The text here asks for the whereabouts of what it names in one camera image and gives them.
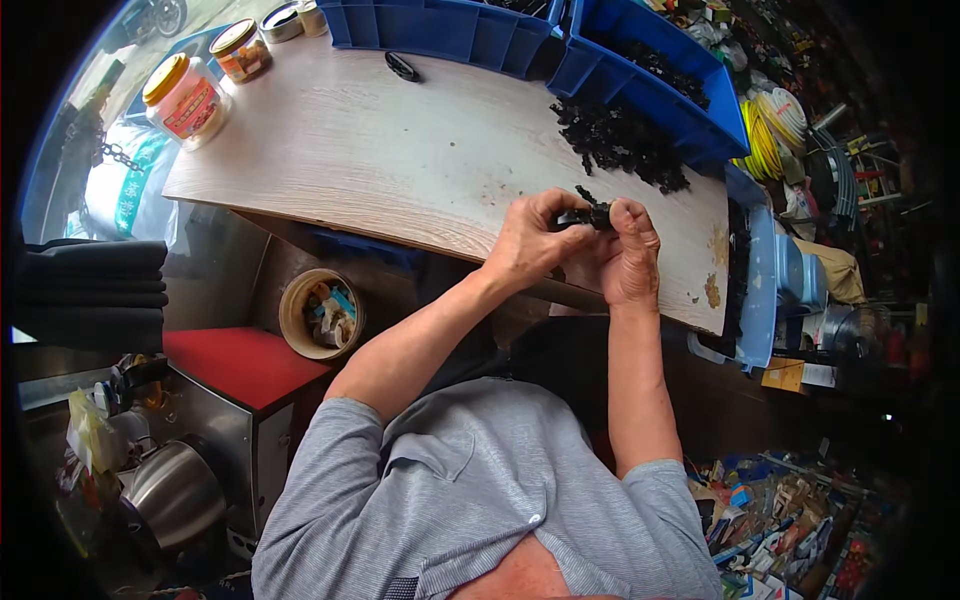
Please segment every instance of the kettle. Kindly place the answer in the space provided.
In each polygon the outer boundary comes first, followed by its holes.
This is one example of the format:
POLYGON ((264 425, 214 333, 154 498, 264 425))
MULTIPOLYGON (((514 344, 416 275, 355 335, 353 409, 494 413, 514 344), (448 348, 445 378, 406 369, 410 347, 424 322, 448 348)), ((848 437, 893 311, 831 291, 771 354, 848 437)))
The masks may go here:
POLYGON ((154 550, 196 538, 227 511, 224 466, 200 436, 168 442, 143 461, 120 494, 127 530, 154 550))

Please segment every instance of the person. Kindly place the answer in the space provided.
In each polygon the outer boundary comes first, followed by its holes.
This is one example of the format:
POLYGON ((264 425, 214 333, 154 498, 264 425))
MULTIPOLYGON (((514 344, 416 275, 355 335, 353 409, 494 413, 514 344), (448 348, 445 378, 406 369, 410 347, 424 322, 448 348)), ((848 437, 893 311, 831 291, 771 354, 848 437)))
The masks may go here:
POLYGON ((623 198, 612 232, 549 232, 566 208, 589 205, 562 189, 514 201, 482 267, 353 354, 253 556, 256 597, 720 597, 663 379, 660 239, 623 198), (578 376, 562 357, 595 335, 541 335, 526 347, 553 358, 534 368, 514 362, 517 343, 506 363, 463 360, 496 306, 570 261, 595 261, 610 306, 594 321, 607 385, 579 393, 606 400, 615 473, 561 399, 578 376), (542 385, 516 374, 532 371, 542 385))

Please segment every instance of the chain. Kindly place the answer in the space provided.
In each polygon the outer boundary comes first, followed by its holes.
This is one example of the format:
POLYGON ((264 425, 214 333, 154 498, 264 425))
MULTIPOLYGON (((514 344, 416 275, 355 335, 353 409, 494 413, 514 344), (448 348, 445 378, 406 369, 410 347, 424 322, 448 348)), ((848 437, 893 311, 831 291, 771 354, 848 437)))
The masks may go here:
MULTIPOLYGON (((231 574, 229 574, 227 577, 222 577, 222 578, 220 579, 220 584, 222 585, 224 582, 227 582, 227 581, 229 581, 229 580, 231 580, 231 579, 236 579, 236 578, 238 578, 238 577, 246 577, 247 575, 250 575, 250 574, 251 574, 250 571, 239 571, 239 572, 237 572, 237 573, 231 573, 231 574)), ((153 591, 137 591, 137 590, 130 589, 130 587, 131 587, 131 586, 123 586, 122 588, 118 588, 118 589, 114 592, 114 594, 115 594, 115 595, 121 595, 121 594, 130 594, 130 595, 133 595, 133 594, 136 594, 136 595, 140 595, 140 596, 154 597, 154 596, 165 596, 165 595, 167 595, 167 594, 172 594, 172 593, 182 593, 182 592, 189 591, 189 590, 193 589, 193 588, 190 587, 190 586, 183 586, 182 588, 155 589, 155 590, 153 590, 153 591)))
POLYGON ((143 167, 133 162, 133 160, 124 154, 123 147, 120 144, 107 144, 104 142, 100 146, 100 152, 104 156, 112 156, 114 160, 120 164, 125 164, 131 168, 132 171, 143 173, 143 167))

